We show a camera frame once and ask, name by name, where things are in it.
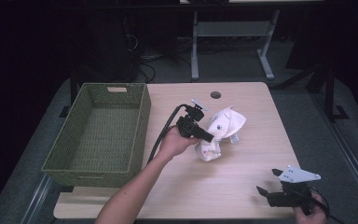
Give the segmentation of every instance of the human arm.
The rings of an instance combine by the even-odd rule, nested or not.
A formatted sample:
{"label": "human arm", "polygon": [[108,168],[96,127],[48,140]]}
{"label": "human arm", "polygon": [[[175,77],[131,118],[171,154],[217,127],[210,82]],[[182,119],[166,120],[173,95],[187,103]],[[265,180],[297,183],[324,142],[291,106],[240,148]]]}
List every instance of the human arm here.
{"label": "human arm", "polygon": [[198,142],[197,138],[182,137],[177,127],[170,129],[161,141],[157,156],[107,201],[95,223],[133,223],[165,165]]}
{"label": "human arm", "polygon": [[[312,193],[312,198],[320,203],[323,203],[322,196],[316,193]],[[327,217],[324,210],[318,205],[313,205],[311,208],[311,214],[306,216],[301,207],[294,207],[296,224],[325,224]]]}

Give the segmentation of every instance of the gray carpet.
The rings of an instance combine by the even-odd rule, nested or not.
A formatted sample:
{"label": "gray carpet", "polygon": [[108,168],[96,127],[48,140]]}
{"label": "gray carpet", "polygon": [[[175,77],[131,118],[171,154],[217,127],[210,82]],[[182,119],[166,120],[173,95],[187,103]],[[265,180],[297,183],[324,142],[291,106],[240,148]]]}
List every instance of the gray carpet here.
{"label": "gray carpet", "polygon": [[[264,81],[268,85],[281,83],[298,71],[285,69],[292,43],[273,42],[268,52],[272,70],[276,72],[273,81],[266,81],[261,65],[256,58],[255,49],[262,40],[255,42],[240,41],[231,43],[225,51],[215,54],[200,54],[200,80],[198,82]],[[189,62],[189,53],[181,54]],[[149,63],[156,69],[156,83],[189,82],[190,67],[183,60],[158,60]],[[151,76],[151,70],[145,72]],[[138,77],[136,82],[143,82]],[[285,91],[272,91],[273,100],[282,118],[293,149],[303,169],[320,174],[322,180],[312,182],[325,196],[331,213],[346,223],[358,223],[358,184],[345,162],[334,135],[332,135],[324,114],[318,109],[315,99],[323,99],[322,94],[308,94],[304,78]],[[358,106],[351,92],[341,83],[336,85],[336,105],[344,106],[351,119],[338,120],[348,145],[354,149],[358,159]],[[66,81],[51,102],[45,116],[40,121],[21,160],[8,180],[0,196],[0,223],[21,223],[32,201],[34,191],[42,178],[40,168],[53,144],[63,119],[59,118],[62,109],[69,105],[69,82]],[[93,220],[55,220],[52,215],[54,204],[63,189],[52,182],[46,200],[32,223],[92,223]],[[188,223],[188,221],[139,221],[139,223]],[[202,220],[204,223],[294,223],[292,219],[280,220]]]}

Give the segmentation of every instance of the dark background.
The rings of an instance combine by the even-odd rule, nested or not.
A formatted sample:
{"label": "dark background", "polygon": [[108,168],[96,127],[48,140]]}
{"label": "dark background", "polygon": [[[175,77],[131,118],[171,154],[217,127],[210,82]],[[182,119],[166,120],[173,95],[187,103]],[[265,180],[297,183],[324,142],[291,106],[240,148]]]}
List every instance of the dark background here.
{"label": "dark background", "polygon": [[[0,1],[0,192],[54,93],[76,68],[70,56],[74,46],[66,34],[73,24],[83,24],[82,17],[54,10],[56,6],[48,0]],[[299,10],[283,11],[275,33],[276,38],[290,35],[297,40],[288,66],[307,69],[327,63],[358,103],[358,1],[327,1],[301,23],[293,23]],[[175,14],[143,13],[137,19],[131,31],[145,44],[161,45],[162,51],[171,50],[169,40],[177,35],[191,34],[191,14],[189,27],[177,23]]]}

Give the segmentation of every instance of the white fabric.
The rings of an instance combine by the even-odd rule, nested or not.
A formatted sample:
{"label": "white fabric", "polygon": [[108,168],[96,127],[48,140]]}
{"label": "white fabric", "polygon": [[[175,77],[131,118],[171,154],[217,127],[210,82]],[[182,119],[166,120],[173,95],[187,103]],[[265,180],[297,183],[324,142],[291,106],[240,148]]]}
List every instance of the white fabric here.
{"label": "white fabric", "polygon": [[202,140],[196,144],[196,152],[203,161],[211,161],[221,157],[220,141],[223,138],[237,134],[237,131],[239,131],[245,123],[246,117],[231,108],[232,106],[229,106],[213,114],[210,118],[207,132],[214,136],[211,143]]}

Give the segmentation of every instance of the green basket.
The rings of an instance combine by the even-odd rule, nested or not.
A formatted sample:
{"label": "green basket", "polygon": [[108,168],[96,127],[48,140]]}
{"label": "green basket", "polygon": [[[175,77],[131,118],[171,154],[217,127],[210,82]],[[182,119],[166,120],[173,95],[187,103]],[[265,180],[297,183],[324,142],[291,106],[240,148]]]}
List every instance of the green basket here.
{"label": "green basket", "polygon": [[142,169],[145,84],[85,83],[43,165],[64,186],[120,188]]}

